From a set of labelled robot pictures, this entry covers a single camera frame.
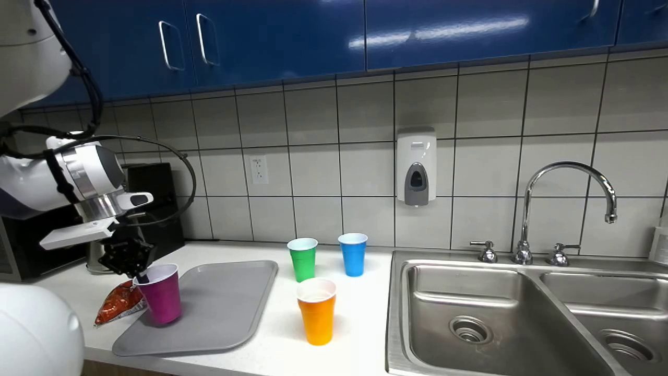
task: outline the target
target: cabinet door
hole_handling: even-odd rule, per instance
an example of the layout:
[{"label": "cabinet door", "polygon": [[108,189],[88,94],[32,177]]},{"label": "cabinet door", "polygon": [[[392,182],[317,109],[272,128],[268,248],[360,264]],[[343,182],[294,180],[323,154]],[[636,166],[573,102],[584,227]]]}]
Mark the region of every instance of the cabinet door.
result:
[{"label": "cabinet door", "polygon": [[[107,101],[191,90],[195,71],[184,50],[182,0],[58,3],[66,40],[94,74]],[[55,101],[81,102],[86,94],[78,80],[70,80]]]},{"label": "cabinet door", "polygon": [[193,0],[198,85],[255,85],[362,74],[362,0]]},{"label": "cabinet door", "polygon": [[367,0],[367,64],[605,49],[614,43],[618,8],[621,0]]},{"label": "cabinet door", "polygon": [[666,43],[668,0],[627,0],[618,43]]}]

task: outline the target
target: plastic cup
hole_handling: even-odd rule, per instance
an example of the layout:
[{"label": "plastic cup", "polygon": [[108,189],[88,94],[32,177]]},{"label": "plastic cup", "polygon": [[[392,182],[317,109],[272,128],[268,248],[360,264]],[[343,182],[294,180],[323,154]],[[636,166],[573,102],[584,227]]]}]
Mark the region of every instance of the plastic cup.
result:
[{"label": "plastic cup", "polygon": [[364,273],[364,256],[367,252],[367,241],[369,238],[366,233],[357,233],[357,231],[339,236],[347,275]]},{"label": "plastic cup", "polygon": [[323,277],[304,279],[296,289],[296,300],[308,341],[315,347],[328,345],[335,336],[335,283]]},{"label": "plastic cup", "polygon": [[136,283],[155,326],[168,326],[182,318],[179,275],[174,264],[156,264],[147,269],[149,283]]},{"label": "plastic cup", "polygon": [[315,238],[294,238],[289,242],[293,269],[296,283],[310,279],[315,275]]}]

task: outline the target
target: green cup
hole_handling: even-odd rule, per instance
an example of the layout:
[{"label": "green cup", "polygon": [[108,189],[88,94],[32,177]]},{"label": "green cup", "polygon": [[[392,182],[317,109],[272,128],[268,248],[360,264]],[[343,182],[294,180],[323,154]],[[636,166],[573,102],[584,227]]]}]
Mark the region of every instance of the green cup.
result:
[{"label": "green cup", "polygon": [[296,283],[310,279],[315,275],[315,238],[294,238],[289,242],[293,269]]}]

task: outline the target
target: gray tray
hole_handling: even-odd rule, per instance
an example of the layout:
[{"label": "gray tray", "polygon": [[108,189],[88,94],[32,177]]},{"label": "gray tray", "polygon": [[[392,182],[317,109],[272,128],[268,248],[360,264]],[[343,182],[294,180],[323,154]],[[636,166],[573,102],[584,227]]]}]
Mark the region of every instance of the gray tray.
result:
[{"label": "gray tray", "polygon": [[112,345],[114,355],[221,354],[249,343],[266,312],[273,261],[207,264],[179,277],[184,316],[156,329],[142,314]]}]

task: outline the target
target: blue cup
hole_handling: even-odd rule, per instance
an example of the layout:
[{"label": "blue cup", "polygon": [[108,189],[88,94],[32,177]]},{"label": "blue cup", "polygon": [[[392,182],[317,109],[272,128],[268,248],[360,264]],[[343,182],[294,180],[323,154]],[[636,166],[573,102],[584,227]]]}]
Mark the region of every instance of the blue cup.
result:
[{"label": "blue cup", "polygon": [[347,275],[362,275],[364,273],[364,259],[367,252],[367,241],[369,238],[366,233],[357,233],[357,231],[348,231],[348,233],[339,236]]}]

